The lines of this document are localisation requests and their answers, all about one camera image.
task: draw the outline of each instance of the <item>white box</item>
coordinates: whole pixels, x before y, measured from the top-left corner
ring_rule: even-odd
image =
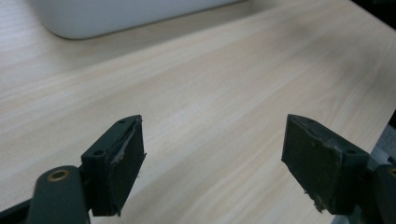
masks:
[[[30,0],[49,30],[83,39],[240,0]]]

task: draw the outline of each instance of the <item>light wood grain surface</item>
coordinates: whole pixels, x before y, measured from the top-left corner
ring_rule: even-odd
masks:
[[[347,0],[257,0],[95,39],[0,2],[0,210],[118,119],[148,155],[121,218],[330,223],[280,161],[286,116],[370,151],[396,106],[396,34]]]

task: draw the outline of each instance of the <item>wood grain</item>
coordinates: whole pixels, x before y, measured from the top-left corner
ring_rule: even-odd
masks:
[[[396,106],[396,35],[348,1],[247,1],[95,39],[0,3],[0,210],[113,122],[148,153],[122,217],[92,223],[330,223],[280,161],[286,116],[370,151]]]

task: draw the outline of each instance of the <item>white container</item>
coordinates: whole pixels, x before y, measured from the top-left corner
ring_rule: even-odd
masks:
[[[49,30],[83,39],[239,0],[30,0]]]

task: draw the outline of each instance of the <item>screw hole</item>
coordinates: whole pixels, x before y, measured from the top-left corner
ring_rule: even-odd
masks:
[[[58,170],[50,174],[47,179],[49,182],[56,182],[67,178],[69,174],[67,170]]]
[[[394,177],[396,177],[396,168],[391,168],[389,169],[389,172],[391,175],[393,175]]]
[[[105,154],[105,152],[103,150],[98,150],[98,151],[93,152],[94,156],[102,156],[103,154]]]

